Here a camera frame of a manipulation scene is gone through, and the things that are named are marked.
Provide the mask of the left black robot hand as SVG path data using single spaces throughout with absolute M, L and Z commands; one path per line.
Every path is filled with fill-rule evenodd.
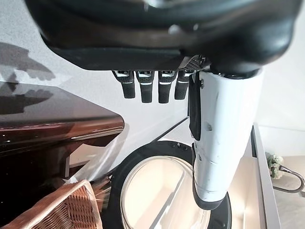
M 28 0 L 45 44 L 120 80 L 192 70 L 193 196 L 217 208 L 252 129 L 261 68 L 288 49 L 300 0 Z

